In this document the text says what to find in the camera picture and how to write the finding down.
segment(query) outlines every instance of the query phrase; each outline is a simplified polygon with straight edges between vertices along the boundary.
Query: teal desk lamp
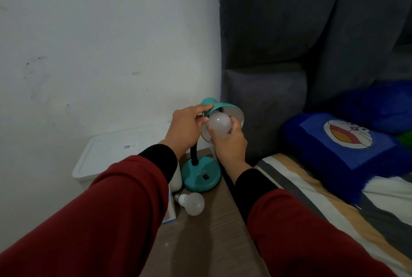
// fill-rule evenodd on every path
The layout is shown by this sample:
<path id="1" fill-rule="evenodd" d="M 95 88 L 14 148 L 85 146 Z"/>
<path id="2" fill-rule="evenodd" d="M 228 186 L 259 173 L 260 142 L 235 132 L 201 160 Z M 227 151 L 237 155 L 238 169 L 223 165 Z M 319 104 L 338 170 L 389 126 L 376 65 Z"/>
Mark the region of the teal desk lamp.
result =
<path id="1" fill-rule="evenodd" d="M 243 127 L 245 120 L 242 110 L 230 103 L 217 102 L 213 98 L 204 99 L 201 104 L 208 105 L 213 103 L 213 108 L 204 113 L 204 116 L 211 117 L 218 112 L 226 113 L 237 118 Z M 208 143 L 212 143 L 209 132 L 203 126 L 202 137 Z M 220 166 L 211 157 L 197 157 L 197 143 L 190 148 L 190 160 L 182 167 L 182 180 L 186 189 L 191 192 L 203 192 L 212 189 L 220 181 L 222 176 Z"/>

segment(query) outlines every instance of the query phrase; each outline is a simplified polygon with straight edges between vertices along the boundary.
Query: dark gray headboard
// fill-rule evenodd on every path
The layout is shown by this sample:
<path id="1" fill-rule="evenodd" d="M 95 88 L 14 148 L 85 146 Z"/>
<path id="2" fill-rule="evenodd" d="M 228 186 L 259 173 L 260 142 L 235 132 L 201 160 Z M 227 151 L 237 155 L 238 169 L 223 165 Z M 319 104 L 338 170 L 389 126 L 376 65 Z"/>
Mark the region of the dark gray headboard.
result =
<path id="1" fill-rule="evenodd" d="M 392 53 L 412 44 L 411 2 L 220 0 L 221 100 L 245 113 L 247 160 L 277 152 L 280 125 L 304 107 L 412 67 Z"/>

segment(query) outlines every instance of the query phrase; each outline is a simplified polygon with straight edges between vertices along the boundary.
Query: light bulb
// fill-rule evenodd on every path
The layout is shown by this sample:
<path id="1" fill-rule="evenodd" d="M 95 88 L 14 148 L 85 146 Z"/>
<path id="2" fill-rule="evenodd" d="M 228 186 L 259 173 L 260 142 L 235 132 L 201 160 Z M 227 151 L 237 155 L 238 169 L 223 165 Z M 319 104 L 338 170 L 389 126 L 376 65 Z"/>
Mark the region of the light bulb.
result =
<path id="1" fill-rule="evenodd" d="M 218 112 L 209 117 L 208 126 L 215 129 L 219 136 L 226 138 L 232 127 L 232 120 L 226 113 Z"/>
<path id="2" fill-rule="evenodd" d="M 175 195 L 174 199 L 191 216 L 199 215 L 205 207 L 205 200 L 198 192 L 193 192 L 190 195 Z"/>

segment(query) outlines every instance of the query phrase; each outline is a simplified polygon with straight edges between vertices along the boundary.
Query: mattress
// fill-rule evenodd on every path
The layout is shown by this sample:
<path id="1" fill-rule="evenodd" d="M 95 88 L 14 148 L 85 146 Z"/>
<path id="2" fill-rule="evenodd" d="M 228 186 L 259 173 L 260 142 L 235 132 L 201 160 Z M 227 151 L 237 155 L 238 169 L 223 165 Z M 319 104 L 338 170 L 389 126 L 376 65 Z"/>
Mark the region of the mattress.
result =
<path id="1" fill-rule="evenodd" d="M 412 276 L 412 175 L 375 177 L 358 206 L 344 203 L 296 159 L 276 154 L 255 166 L 313 213 L 344 231 L 398 276 Z"/>

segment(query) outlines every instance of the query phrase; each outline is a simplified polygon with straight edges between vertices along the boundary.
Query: black cuff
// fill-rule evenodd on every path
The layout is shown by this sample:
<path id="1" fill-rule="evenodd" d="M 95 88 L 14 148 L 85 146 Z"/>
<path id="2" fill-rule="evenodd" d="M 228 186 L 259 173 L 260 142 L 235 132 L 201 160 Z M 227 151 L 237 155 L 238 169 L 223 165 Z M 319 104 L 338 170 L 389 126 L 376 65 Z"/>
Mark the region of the black cuff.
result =
<path id="1" fill-rule="evenodd" d="M 139 155 L 152 161 L 162 171 L 167 183 L 172 180 L 178 167 L 178 159 L 172 149 L 166 145 L 157 144 L 143 150 Z"/>
<path id="2" fill-rule="evenodd" d="M 257 169 L 245 170 L 235 183 L 236 202 L 245 222 L 255 202 L 269 191 L 278 189 Z"/>

